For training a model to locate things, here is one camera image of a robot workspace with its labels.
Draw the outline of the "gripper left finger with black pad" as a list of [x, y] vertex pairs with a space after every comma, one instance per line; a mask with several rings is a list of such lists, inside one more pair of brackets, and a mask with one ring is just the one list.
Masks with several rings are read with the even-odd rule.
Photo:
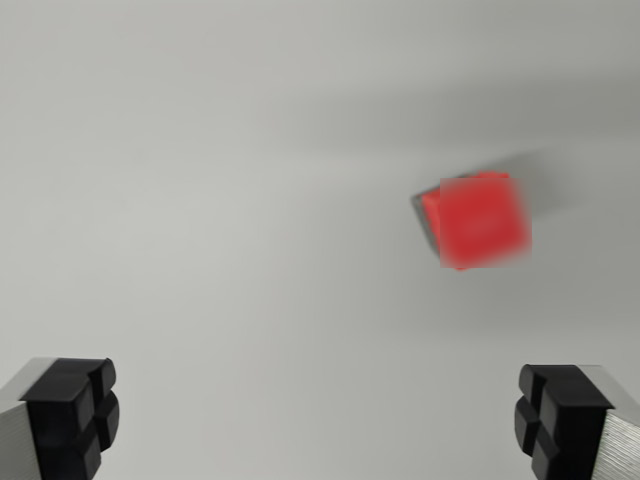
[[1, 477], [88, 480], [116, 439], [109, 358], [30, 359], [1, 387]]

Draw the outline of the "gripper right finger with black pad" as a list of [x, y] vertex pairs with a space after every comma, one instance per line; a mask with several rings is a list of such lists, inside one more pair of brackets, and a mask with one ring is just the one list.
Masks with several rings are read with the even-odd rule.
[[514, 410], [538, 479], [637, 479], [639, 402], [599, 365], [524, 365]]

